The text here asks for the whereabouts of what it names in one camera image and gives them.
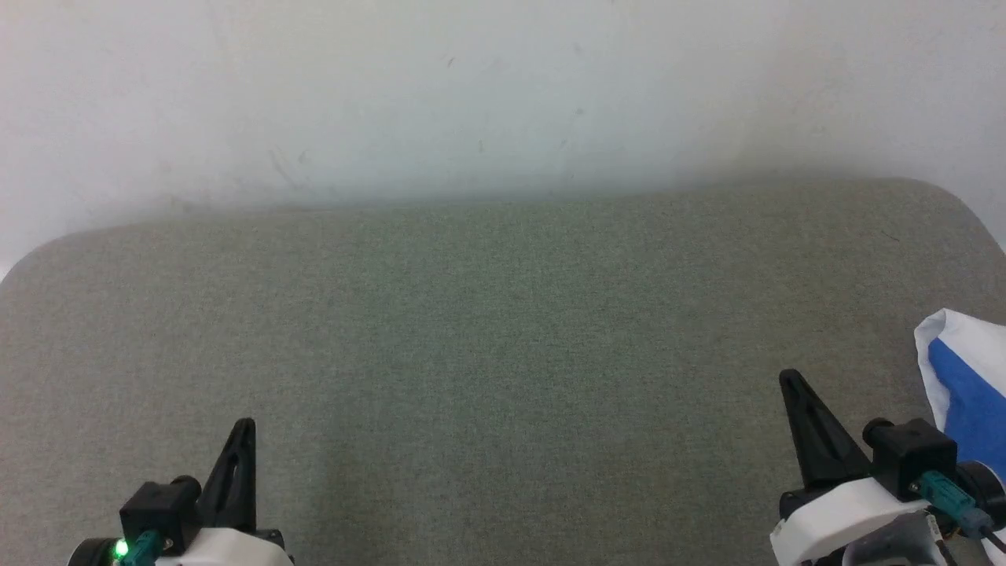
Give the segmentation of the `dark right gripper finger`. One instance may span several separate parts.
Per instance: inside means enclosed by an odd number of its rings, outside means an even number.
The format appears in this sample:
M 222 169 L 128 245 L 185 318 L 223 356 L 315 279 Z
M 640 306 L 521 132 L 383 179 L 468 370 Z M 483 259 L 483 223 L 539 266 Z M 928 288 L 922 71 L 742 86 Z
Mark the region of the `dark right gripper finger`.
M 784 369 L 779 383 L 802 488 L 820 492 L 866 479 L 871 463 L 865 452 L 805 377 L 796 369 Z

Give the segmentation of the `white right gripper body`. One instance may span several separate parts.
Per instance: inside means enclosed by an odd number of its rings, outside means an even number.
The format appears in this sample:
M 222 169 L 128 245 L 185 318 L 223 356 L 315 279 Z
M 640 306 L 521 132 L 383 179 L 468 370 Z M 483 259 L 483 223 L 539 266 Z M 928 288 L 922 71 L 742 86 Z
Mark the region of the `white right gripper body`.
M 927 507 L 926 499 L 899 501 L 877 480 L 849 481 L 780 520 L 769 534 L 770 545 L 778 564 L 801 565 Z

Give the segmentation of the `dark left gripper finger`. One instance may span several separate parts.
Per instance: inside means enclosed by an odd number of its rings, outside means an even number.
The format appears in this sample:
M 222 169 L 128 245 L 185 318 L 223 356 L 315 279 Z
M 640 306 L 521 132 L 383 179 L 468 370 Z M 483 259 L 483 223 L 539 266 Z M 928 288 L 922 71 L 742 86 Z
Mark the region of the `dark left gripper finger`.
M 254 534 L 256 527 L 256 426 L 238 419 L 201 492 L 198 509 L 205 527 Z

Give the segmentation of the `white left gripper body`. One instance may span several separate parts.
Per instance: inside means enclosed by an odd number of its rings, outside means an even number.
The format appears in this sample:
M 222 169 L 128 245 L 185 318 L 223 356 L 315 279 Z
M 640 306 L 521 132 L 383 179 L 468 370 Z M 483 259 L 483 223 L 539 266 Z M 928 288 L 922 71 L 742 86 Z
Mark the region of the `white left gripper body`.
M 234 529 L 202 529 L 186 551 L 157 565 L 294 565 L 283 548 Z

